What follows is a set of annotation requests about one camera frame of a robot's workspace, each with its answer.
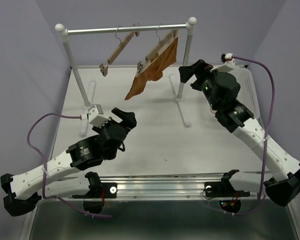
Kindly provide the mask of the brown boxer underwear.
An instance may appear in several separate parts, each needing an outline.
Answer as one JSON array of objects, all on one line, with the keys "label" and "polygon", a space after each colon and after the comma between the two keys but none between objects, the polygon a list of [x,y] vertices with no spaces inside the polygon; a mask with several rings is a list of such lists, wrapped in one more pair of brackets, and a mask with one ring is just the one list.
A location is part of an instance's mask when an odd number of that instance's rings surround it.
[{"label": "brown boxer underwear", "polygon": [[163,71],[177,61],[177,49],[179,38],[175,38],[172,43],[146,68],[137,74],[132,82],[129,92],[125,96],[125,101],[141,94],[147,82],[156,82],[163,77]]}]

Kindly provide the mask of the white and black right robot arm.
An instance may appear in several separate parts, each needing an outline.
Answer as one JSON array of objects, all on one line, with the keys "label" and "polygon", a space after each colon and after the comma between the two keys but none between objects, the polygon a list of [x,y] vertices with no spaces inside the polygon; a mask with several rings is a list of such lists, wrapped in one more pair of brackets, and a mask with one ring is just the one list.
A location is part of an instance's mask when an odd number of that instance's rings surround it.
[{"label": "white and black right robot arm", "polygon": [[220,71],[200,59],[179,69],[180,81],[195,81],[191,88],[202,92],[217,121],[262,160],[261,173],[233,169],[219,181],[208,182],[208,198],[245,197],[257,193],[285,207],[300,193],[300,161],[290,156],[262,128],[254,114],[238,99],[241,86],[230,71]]}]

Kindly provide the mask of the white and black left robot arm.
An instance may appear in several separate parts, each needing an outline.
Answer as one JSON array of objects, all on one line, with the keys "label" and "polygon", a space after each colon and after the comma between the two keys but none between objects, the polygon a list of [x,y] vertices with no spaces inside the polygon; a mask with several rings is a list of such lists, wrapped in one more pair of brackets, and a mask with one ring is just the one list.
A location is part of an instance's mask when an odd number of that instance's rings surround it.
[{"label": "white and black left robot arm", "polygon": [[137,126],[136,115],[117,107],[111,112],[121,121],[105,116],[100,105],[93,105],[77,119],[92,125],[95,135],[72,144],[51,160],[42,157],[42,165],[32,170],[17,175],[2,175],[0,184],[6,193],[3,198],[5,210],[12,217],[18,217],[31,212],[44,200],[57,199],[68,205],[69,202],[63,197],[103,199],[106,190],[96,172],[70,180],[62,178],[113,160],[118,151],[126,150],[124,141]]}]

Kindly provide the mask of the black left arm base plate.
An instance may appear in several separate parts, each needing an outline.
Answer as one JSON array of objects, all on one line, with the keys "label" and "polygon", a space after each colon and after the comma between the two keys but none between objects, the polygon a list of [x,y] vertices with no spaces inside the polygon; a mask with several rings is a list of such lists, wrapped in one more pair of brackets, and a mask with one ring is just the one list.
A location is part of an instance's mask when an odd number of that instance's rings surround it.
[{"label": "black left arm base plate", "polygon": [[117,197],[118,184],[116,182],[103,182],[101,187],[88,189],[85,194],[72,195],[74,199],[115,199]]}]

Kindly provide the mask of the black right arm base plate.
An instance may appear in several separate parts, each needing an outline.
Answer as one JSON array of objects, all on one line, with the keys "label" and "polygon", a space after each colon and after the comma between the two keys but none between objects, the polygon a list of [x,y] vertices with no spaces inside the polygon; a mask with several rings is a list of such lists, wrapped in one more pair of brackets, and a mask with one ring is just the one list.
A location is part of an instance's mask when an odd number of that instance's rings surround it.
[{"label": "black right arm base plate", "polygon": [[208,198],[232,198],[249,197],[250,192],[235,190],[230,183],[222,181],[210,181],[204,183],[204,189]]}]

